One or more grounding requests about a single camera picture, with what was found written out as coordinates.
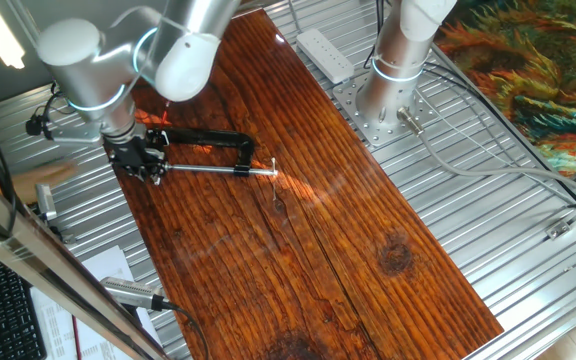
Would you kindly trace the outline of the person's hand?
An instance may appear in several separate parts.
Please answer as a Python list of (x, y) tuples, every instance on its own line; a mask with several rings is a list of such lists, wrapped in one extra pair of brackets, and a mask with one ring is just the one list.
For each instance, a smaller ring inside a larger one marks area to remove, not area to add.
[(12, 176), (14, 190), (19, 199), (25, 204), (37, 201), (37, 184), (57, 186), (72, 178), (78, 170), (73, 161), (56, 162), (42, 165), (24, 173)]

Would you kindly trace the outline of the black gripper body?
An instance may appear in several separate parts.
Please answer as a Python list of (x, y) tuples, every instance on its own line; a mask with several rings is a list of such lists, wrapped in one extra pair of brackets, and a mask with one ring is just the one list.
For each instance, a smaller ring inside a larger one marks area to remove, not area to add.
[(149, 170), (150, 163), (162, 160), (161, 134), (135, 136), (124, 143), (117, 143), (105, 137), (104, 145), (108, 151), (110, 163), (129, 175), (132, 175), (132, 167), (144, 166)]

